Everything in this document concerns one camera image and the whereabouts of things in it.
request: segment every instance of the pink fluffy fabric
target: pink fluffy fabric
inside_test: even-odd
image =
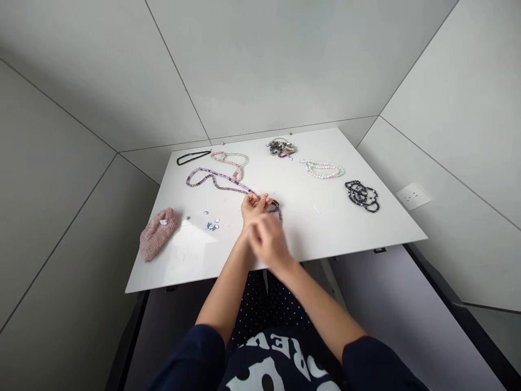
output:
[[[166,225],[159,220],[166,220]],[[163,209],[147,224],[139,238],[139,250],[145,262],[150,262],[159,253],[176,227],[177,217],[172,208]]]

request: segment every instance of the navy shirt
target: navy shirt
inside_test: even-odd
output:
[[[392,349],[372,337],[344,347],[343,381],[321,365],[316,356],[320,350],[310,342],[298,330],[266,329],[235,349],[226,362],[221,336],[197,325],[150,390],[428,390]]]

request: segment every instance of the wall outlet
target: wall outlet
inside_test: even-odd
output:
[[[396,197],[398,197],[402,204],[409,210],[416,209],[432,201],[417,183],[411,183],[409,186],[404,187],[396,193]]]

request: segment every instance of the white pearl necklace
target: white pearl necklace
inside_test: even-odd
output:
[[[239,165],[239,164],[237,164],[235,162],[225,161],[225,159],[228,156],[242,156],[244,158],[244,163]],[[232,153],[232,152],[214,152],[213,154],[210,155],[210,157],[213,160],[217,160],[218,162],[228,163],[228,164],[231,164],[233,166],[236,166],[237,169],[234,171],[232,177],[237,182],[240,182],[240,180],[243,178],[243,168],[244,168],[244,166],[246,166],[250,162],[250,158],[247,157],[246,155],[238,154],[238,153]]]
[[[329,163],[321,163],[321,162],[316,162],[313,160],[304,160],[304,159],[301,159],[300,163],[304,164],[305,168],[308,170],[309,175],[314,176],[315,178],[318,178],[318,179],[337,178],[346,173],[346,171],[342,167],[333,165],[333,164],[329,164]],[[333,169],[333,170],[336,170],[336,172],[332,173],[332,174],[320,174],[320,173],[314,171],[313,168]]]

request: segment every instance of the purple beaded necklace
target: purple beaded necklace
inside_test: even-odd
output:
[[[192,177],[195,175],[195,173],[197,171],[206,171],[206,172],[209,172],[209,174],[207,176],[205,176],[203,179],[201,179],[199,182],[197,182],[196,184],[191,184],[190,183],[190,179],[192,179]],[[215,176],[220,176],[221,178],[224,178],[224,179],[227,179],[229,180],[231,183],[233,184],[236,184],[237,186],[239,187],[242,187],[244,190],[239,190],[239,189],[235,189],[233,187],[221,187],[217,184],[217,178]],[[239,192],[239,193],[242,193],[242,194],[249,194],[249,193],[254,193],[254,191],[252,189],[250,189],[249,187],[247,186],[244,186],[243,184],[239,183],[238,181],[230,178],[229,176],[227,175],[224,175],[224,174],[221,174],[221,173],[218,173],[216,171],[213,171],[213,170],[210,170],[208,168],[202,168],[202,167],[199,167],[199,168],[196,168],[195,170],[193,170],[189,175],[188,177],[186,178],[186,184],[190,187],[195,187],[195,186],[199,186],[201,185],[205,180],[207,180],[208,178],[212,178],[212,181],[213,181],[213,184],[215,185],[216,188],[220,189],[220,190],[231,190],[231,191],[236,191],[236,192]],[[278,219],[280,221],[282,221],[282,212],[281,212],[281,208],[280,208],[280,204],[278,203],[277,200],[273,200],[273,204],[275,207],[271,210],[268,211],[268,213],[274,213],[274,212],[278,212]]]

